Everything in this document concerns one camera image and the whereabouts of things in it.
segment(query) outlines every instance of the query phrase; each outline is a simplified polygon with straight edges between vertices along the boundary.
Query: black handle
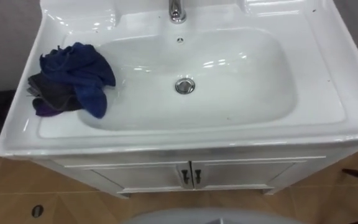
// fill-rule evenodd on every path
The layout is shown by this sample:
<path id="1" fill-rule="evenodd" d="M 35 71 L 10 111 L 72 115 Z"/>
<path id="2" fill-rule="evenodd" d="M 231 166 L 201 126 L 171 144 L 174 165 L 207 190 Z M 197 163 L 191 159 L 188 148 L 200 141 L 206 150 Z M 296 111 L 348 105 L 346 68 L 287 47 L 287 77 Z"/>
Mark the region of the black handle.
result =
<path id="1" fill-rule="evenodd" d="M 201 183 L 201 170 L 194 170 L 194 172 L 196 172 L 196 183 L 200 184 Z"/>
<path id="2" fill-rule="evenodd" d="M 180 171 L 183 174 L 183 181 L 185 184 L 189 184 L 189 177 L 187 177 L 188 170 L 181 170 Z"/>

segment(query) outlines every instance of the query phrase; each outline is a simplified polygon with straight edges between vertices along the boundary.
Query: blue towel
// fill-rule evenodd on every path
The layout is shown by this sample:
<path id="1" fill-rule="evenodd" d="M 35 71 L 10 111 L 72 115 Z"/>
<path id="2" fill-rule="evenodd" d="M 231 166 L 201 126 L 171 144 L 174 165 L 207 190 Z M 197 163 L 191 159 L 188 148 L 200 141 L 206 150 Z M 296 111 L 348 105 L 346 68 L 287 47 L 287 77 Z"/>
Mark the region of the blue towel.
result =
<path id="1" fill-rule="evenodd" d="M 75 43 L 53 49 L 40 57 L 42 74 L 49 80 L 74 86 L 78 101 L 96 118 L 107 110 L 105 85 L 116 86 L 116 79 L 106 59 L 92 45 Z"/>

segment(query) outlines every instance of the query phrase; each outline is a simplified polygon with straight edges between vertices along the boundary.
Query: white ceramic sink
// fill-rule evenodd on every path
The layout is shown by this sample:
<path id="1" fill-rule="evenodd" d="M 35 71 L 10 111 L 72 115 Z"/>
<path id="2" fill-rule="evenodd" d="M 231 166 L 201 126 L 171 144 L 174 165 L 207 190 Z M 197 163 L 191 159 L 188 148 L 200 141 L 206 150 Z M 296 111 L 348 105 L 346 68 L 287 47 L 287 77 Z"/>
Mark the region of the white ceramic sink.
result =
<path id="1" fill-rule="evenodd" d="M 293 74 L 280 43 L 253 30 L 184 32 L 116 40 L 99 46 L 118 85 L 106 89 L 103 119 L 78 113 L 107 130 L 215 128 L 282 118 L 296 105 Z M 192 79 L 188 95 L 175 82 Z"/>
<path id="2" fill-rule="evenodd" d="M 332 0 L 41 0 L 2 156 L 358 141 L 358 51 Z M 36 117 L 27 78 L 61 45 L 110 63 L 108 111 Z M 189 78 L 195 89 L 175 91 Z"/>

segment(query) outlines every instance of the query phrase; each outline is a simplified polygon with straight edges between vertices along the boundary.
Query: floor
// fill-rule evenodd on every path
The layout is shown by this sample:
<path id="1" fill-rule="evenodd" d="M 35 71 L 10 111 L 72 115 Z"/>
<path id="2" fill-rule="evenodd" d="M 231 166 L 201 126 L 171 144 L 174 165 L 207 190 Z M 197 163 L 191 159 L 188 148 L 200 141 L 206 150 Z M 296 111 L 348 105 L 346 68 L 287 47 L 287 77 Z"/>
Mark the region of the floor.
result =
<path id="1" fill-rule="evenodd" d="M 134 194 L 129 200 L 27 161 L 0 158 L 0 224 L 120 223 L 140 213 L 177 207 L 260 210 L 304 223 L 358 221 L 358 179 L 340 172 L 358 169 L 358 153 L 273 196 L 259 190 Z M 44 207 L 34 218 L 31 210 Z"/>

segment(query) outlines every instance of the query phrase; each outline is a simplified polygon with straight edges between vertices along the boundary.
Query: dark cloth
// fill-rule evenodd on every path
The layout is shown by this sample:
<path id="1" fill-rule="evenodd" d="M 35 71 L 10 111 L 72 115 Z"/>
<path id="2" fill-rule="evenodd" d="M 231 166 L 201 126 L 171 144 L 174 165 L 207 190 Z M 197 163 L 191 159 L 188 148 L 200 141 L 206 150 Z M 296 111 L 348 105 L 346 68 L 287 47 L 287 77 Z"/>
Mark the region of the dark cloth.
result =
<path id="1" fill-rule="evenodd" d="M 29 92 L 39 97 L 35 99 L 35 103 L 33 102 L 33 106 L 37 112 L 39 109 L 43 109 L 43 111 L 45 111 L 44 108 L 46 108 L 46 106 L 48 106 L 51 110 L 61 112 L 75 111 L 83 108 L 77 100 L 74 87 L 71 85 L 51 81 L 41 73 L 32 75 L 28 81 L 31 86 Z M 43 104 L 41 104 L 40 100 L 42 100 L 46 105 L 41 106 Z"/>
<path id="2" fill-rule="evenodd" d="M 55 116 L 63 112 L 50 107 L 42 98 L 35 98 L 32 101 L 32 106 L 35 109 L 35 114 L 41 117 Z"/>
<path id="3" fill-rule="evenodd" d="M 104 116 L 107 98 L 103 87 L 116 86 L 116 79 L 106 59 L 92 45 L 77 42 L 65 49 L 58 47 L 41 55 L 40 66 L 42 75 L 51 82 L 72 86 L 78 102 L 94 117 Z"/>

